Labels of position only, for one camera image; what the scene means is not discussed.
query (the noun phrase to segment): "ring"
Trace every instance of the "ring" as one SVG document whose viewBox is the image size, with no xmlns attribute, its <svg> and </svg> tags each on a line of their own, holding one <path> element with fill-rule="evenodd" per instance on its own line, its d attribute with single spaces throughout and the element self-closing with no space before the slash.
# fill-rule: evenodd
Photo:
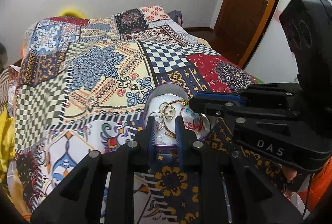
<svg viewBox="0 0 332 224">
<path fill-rule="evenodd" d="M 158 123 L 161 123 L 162 121 L 163 121 L 163 119 L 164 119 L 164 115 L 160 112 L 160 111 L 154 111 L 154 112 L 151 112 L 149 115 L 148 115 L 148 117 L 149 116 L 151 116 L 151 115 L 153 115 L 154 113 L 160 113 L 161 114 L 161 117 L 160 116 L 154 116 L 154 117 L 158 117 L 158 118 L 160 118 L 161 119 L 161 121 L 157 121 Z"/>
<path fill-rule="evenodd" d="M 154 118 L 157 117 L 157 118 L 160 118 L 160 119 L 161 119 L 160 121 L 157 121 L 157 120 L 156 120 L 157 132 L 161 131 L 161 130 L 163 129 L 164 125 L 165 125 L 163 114 L 162 114 L 161 112 L 159 112 L 159 111 L 154 111 L 154 112 L 151 112 L 151 113 L 149 114 L 149 116 L 151 116 L 151 115 L 152 115 Z"/>
<path fill-rule="evenodd" d="M 170 109 L 170 111 L 169 111 L 168 113 L 165 113 L 167 107 L 170 107 L 171 109 Z M 163 115 L 166 119 L 172 119 L 172 118 L 174 117 L 174 115 L 175 115 L 175 108 L 174 108 L 174 106 L 173 106 L 172 104 L 167 103 L 167 102 L 163 102 L 163 103 L 161 103 L 161 104 L 159 105 L 159 111 L 162 113 L 162 115 Z"/>
</svg>

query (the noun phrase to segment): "blue and white checkered patch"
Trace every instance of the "blue and white checkered patch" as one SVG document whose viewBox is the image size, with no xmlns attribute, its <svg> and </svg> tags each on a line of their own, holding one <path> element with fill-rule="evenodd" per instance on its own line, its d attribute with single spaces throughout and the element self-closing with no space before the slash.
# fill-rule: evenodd
<svg viewBox="0 0 332 224">
<path fill-rule="evenodd" d="M 146 54 L 151 61 L 155 73 L 170 72 L 175 69 L 190 65 L 180 46 L 167 45 L 161 42 L 141 41 Z"/>
</svg>

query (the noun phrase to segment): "checkered pattern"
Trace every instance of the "checkered pattern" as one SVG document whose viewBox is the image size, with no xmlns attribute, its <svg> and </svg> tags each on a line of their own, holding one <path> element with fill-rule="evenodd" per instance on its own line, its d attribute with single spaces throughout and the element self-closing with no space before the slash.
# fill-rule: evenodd
<svg viewBox="0 0 332 224">
<path fill-rule="evenodd" d="M 180 47 L 179 50 L 184 55 L 192 55 L 192 54 L 204 54 L 204 55 L 213 55 L 220 56 L 220 53 L 217 53 L 215 50 L 205 46 L 205 45 L 192 45 L 187 47 Z"/>
<path fill-rule="evenodd" d="M 93 47 L 95 43 L 72 42 L 69 44 L 69 49 L 66 54 L 66 60 L 81 56 L 84 52 Z"/>
<path fill-rule="evenodd" d="M 179 45 L 167 45 L 153 41 L 141 41 L 155 73 L 165 73 L 188 66 L 190 63 L 179 50 Z"/>
<path fill-rule="evenodd" d="M 15 119 L 15 145 L 22 150 L 40 140 L 43 128 L 55 124 L 63 117 L 67 72 L 36 87 L 23 85 L 17 101 Z"/>
</svg>

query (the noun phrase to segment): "door frame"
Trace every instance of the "door frame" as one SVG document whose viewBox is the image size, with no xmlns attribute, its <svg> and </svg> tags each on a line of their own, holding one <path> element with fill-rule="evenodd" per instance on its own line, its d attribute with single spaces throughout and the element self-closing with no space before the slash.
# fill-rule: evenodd
<svg viewBox="0 0 332 224">
<path fill-rule="evenodd" d="M 228 0 L 223 0 L 217 21 L 215 22 L 214 31 L 213 31 L 214 34 L 216 34 L 216 32 L 217 32 L 218 25 L 220 24 L 220 22 L 222 20 L 227 3 L 228 3 Z M 264 30 L 265 26 L 271 21 L 271 18 L 272 18 L 271 14 L 274 13 L 274 11 L 277 8 L 277 4 L 275 4 L 275 3 L 276 3 L 276 0 L 269 0 L 267 7 L 264 11 L 264 14 L 262 16 L 262 19 L 261 19 L 260 23 L 258 24 L 257 30 L 256 30 L 255 34 L 253 35 L 245 53 L 243 54 L 242 58 L 239 61 L 238 65 L 240 68 L 243 68 L 243 66 L 249 61 L 249 59 L 250 59 L 249 57 L 252 55 L 252 52 L 255 49 L 258 40 L 260 40 L 262 34 L 265 33 L 265 30 Z"/>
</svg>

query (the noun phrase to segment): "patchwork quilt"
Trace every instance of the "patchwork quilt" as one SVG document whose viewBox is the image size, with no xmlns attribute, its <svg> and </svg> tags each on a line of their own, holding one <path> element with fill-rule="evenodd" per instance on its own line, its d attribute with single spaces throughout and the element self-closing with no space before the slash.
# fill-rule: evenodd
<svg viewBox="0 0 332 224">
<path fill-rule="evenodd" d="M 109 18 L 42 20 L 27 30 L 23 54 L 14 103 L 16 159 L 8 175 L 19 182 L 9 189 L 14 204 L 26 206 L 22 214 L 33 212 L 89 151 L 114 151 L 132 140 L 157 86 L 176 83 L 193 96 L 256 83 L 160 6 Z M 220 121 L 205 143 L 226 151 L 225 142 L 231 134 Z M 284 188 L 278 167 L 245 154 Z M 149 174 L 134 174 L 135 223 L 198 223 L 198 176 L 181 172 L 177 160 L 176 152 L 159 152 Z M 106 197 L 107 185 L 101 221 Z"/>
</svg>

